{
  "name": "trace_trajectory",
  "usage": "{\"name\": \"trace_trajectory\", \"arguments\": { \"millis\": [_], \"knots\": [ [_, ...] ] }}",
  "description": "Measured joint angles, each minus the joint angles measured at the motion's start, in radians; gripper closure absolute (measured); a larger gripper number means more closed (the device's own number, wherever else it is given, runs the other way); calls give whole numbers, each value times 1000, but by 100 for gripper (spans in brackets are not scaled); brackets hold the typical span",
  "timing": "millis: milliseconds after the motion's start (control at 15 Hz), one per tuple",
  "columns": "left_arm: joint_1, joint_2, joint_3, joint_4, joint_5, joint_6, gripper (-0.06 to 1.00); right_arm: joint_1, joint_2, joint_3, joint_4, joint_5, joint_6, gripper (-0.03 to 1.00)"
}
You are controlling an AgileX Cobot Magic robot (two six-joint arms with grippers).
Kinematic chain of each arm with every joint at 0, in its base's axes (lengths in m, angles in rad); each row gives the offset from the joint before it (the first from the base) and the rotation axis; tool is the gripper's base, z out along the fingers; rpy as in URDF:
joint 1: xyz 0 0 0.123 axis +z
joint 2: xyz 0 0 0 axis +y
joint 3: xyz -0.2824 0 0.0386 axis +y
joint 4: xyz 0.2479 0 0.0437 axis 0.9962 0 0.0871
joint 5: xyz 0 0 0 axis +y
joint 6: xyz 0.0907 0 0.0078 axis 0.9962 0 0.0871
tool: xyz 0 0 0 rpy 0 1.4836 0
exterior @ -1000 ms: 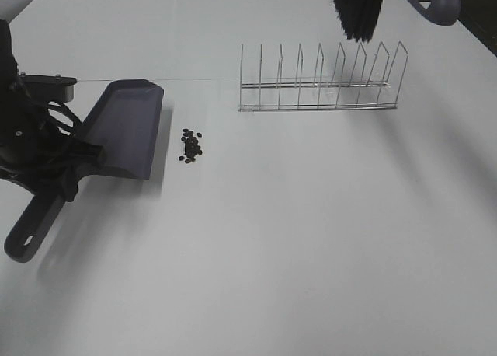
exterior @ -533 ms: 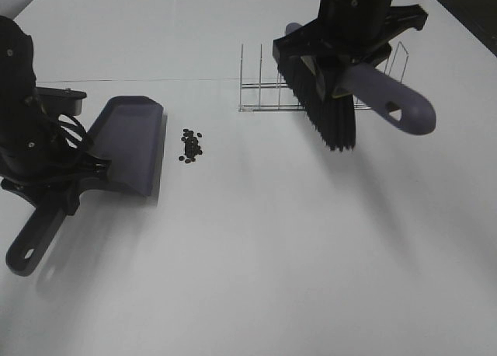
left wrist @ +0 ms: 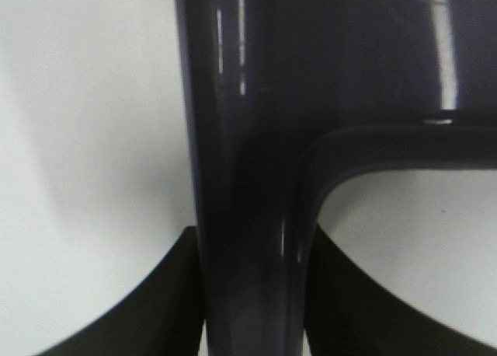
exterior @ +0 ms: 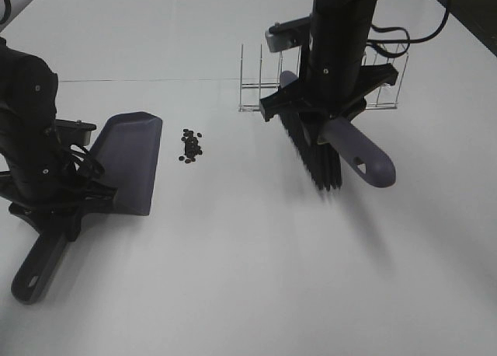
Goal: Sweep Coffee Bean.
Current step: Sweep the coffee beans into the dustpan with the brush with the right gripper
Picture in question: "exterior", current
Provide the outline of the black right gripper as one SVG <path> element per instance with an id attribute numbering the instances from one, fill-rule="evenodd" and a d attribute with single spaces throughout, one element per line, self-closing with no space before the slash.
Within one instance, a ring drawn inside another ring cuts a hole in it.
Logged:
<path id="1" fill-rule="evenodd" d="M 363 48 L 301 49 L 299 73 L 282 72 L 277 91 L 259 101 L 264 120 L 284 114 L 354 118 L 367 95 L 398 79 L 393 65 L 365 65 L 363 56 Z"/>

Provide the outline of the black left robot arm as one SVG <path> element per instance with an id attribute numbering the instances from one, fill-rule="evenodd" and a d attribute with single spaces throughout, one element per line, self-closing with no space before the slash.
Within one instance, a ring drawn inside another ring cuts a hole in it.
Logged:
<path id="1" fill-rule="evenodd" d="M 61 228 L 73 242 L 91 204 L 116 190 L 83 137 L 93 124 L 56 118 L 58 76 L 46 61 L 1 41 L 1 196 L 37 228 Z"/>

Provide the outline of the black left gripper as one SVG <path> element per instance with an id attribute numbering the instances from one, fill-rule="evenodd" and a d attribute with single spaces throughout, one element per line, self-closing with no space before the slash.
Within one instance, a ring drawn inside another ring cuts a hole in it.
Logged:
<path id="1" fill-rule="evenodd" d="M 9 168 L 1 172 L 1 197 L 42 237 L 73 242 L 84 216 L 113 209 L 117 188 L 102 183 L 104 166 L 86 146 L 2 139 L 1 153 Z"/>

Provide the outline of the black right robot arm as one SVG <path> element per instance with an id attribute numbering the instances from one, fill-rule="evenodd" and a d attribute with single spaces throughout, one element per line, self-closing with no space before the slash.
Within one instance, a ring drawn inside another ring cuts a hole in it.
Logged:
<path id="1" fill-rule="evenodd" d="M 311 14 L 275 24 L 265 33 L 272 53 L 301 49 L 300 75 L 260 100 L 264 120 L 282 113 L 310 113 L 349 120 L 362 113 L 365 97 L 397 76 L 389 64 L 364 66 L 377 0 L 314 0 Z"/>

